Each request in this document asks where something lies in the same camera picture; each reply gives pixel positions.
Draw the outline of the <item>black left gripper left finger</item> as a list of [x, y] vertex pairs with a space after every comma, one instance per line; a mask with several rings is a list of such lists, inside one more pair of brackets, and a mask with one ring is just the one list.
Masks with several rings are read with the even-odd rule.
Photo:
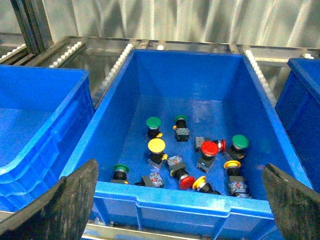
[[0, 223], [2, 240], [80, 240], [94, 204], [99, 175], [92, 158], [63, 176], [29, 205]]

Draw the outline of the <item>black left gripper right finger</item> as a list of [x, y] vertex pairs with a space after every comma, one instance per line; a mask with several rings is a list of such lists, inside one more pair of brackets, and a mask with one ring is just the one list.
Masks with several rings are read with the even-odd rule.
[[274, 221], [285, 240], [320, 238], [320, 194], [268, 163], [262, 181]]

